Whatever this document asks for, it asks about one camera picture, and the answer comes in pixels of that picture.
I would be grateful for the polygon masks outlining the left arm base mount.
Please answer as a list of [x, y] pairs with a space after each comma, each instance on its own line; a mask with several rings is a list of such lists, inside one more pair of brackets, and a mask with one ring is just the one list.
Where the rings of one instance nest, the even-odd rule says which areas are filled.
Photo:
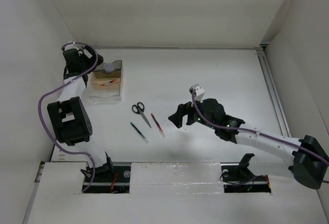
[[131, 164], [115, 163], [113, 173], [97, 173], [83, 193], [126, 194], [130, 192]]

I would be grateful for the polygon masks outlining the red pen with orange cap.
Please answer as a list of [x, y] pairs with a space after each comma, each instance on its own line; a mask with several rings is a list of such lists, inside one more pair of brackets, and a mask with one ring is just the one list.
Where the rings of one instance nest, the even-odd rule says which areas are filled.
[[111, 86], [111, 85], [119, 83], [119, 82], [120, 82], [120, 79], [112, 79], [110, 81], [98, 84], [98, 86], [101, 88], [105, 88], [105, 87]]

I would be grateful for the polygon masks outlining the red pen clear cap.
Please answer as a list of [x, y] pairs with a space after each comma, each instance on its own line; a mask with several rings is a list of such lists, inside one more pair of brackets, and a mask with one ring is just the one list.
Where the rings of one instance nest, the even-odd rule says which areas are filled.
[[161, 136], [162, 136], [162, 137], [165, 137], [166, 135], [165, 135], [165, 133], [164, 133], [162, 127], [160, 126], [159, 122], [156, 120], [156, 118], [155, 118], [155, 116], [154, 116], [153, 113], [151, 113], [151, 117], [152, 117], [152, 119], [154, 120], [154, 122], [155, 122], [155, 124], [156, 124], [156, 126], [157, 126], [157, 128], [158, 128], [158, 130], [159, 130], [159, 132], [160, 132], [160, 134], [161, 134]]

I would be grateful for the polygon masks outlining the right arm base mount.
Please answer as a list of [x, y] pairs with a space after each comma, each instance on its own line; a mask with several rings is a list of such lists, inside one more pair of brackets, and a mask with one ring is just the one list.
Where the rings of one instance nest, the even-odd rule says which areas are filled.
[[253, 153], [245, 154], [240, 162], [221, 163], [220, 181], [224, 193], [271, 193], [267, 175], [255, 175], [248, 167]]

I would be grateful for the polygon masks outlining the green pen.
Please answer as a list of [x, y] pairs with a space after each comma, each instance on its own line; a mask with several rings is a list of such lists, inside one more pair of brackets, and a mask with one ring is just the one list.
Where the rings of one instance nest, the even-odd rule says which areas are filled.
[[144, 136], [144, 134], [137, 128], [137, 126], [133, 123], [130, 122], [131, 127], [137, 132], [137, 134], [142, 138], [142, 140], [146, 143], [149, 144], [149, 141], [147, 138]]

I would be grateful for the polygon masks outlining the black handled scissors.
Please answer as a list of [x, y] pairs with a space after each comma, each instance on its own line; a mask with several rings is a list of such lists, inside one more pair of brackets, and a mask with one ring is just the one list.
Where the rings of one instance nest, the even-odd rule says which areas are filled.
[[142, 119], [147, 124], [147, 126], [149, 128], [151, 128], [151, 124], [150, 124], [149, 120], [147, 119], [147, 117], [145, 116], [144, 110], [145, 110], [145, 105], [142, 102], [137, 102], [136, 104], [132, 105], [132, 111], [135, 114], [141, 115]]

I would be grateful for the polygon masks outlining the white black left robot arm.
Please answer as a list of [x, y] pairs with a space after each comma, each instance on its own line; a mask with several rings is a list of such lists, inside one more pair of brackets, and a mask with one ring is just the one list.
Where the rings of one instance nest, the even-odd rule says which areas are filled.
[[106, 152], [98, 152], [91, 139], [93, 127], [81, 97], [87, 88], [88, 74], [103, 63], [103, 57], [87, 45], [66, 44], [62, 47], [66, 65], [63, 73], [62, 92], [56, 102], [47, 105], [56, 142], [73, 147], [72, 155], [85, 155], [92, 166], [82, 170], [83, 174], [95, 173], [103, 181], [114, 177], [115, 169]]

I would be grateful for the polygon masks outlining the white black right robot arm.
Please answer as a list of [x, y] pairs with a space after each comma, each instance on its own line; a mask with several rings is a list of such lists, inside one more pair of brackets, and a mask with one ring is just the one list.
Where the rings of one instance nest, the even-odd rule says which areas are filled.
[[226, 114], [216, 99], [180, 104], [168, 119], [181, 128], [184, 116], [187, 117], [187, 125], [197, 122], [207, 126], [224, 141], [254, 147], [282, 158], [298, 183], [310, 189], [320, 189], [328, 168], [328, 155], [316, 138], [310, 135], [292, 138], [266, 133], [242, 119]]

